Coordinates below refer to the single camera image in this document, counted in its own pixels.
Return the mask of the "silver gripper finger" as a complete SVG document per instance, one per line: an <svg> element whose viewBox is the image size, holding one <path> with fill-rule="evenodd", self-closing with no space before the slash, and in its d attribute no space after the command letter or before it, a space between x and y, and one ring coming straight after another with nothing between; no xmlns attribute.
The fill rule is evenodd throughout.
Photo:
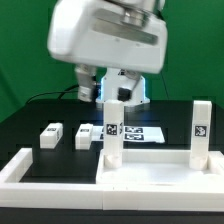
<svg viewBox="0 0 224 224"><path fill-rule="evenodd" d="M119 75L124 78L123 84L118 88L118 99L129 101L132 92L140 81L140 73L136 71L121 69Z"/></svg>
<svg viewBox="0 0 224 224"><path fill-rule="evenodd" d="M96 88L96 68L86 64L77 64L75 73L78 83L78 99L91 102Z"/></svg>

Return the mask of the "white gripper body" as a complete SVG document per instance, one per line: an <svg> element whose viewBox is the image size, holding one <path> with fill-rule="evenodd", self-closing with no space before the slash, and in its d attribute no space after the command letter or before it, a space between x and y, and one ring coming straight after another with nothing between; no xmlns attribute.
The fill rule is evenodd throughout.
<svg viewBox="0 0 224 224"><path fill-rule="evenodd" d="M165 0L58 0L48 50L57 60L157 74L168 39Z"/></svg>

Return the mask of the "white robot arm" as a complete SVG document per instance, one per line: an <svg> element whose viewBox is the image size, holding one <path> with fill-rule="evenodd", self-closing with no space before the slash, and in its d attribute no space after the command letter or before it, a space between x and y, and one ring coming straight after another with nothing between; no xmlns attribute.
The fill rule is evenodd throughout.
<svg viewBox="0 0 224 224"><path fill-rule="evenodd" d="M78 98L145 104L145 73L162 70L168 31L166 0L58 0L48 36L57 60L74 63Z"/></svg>

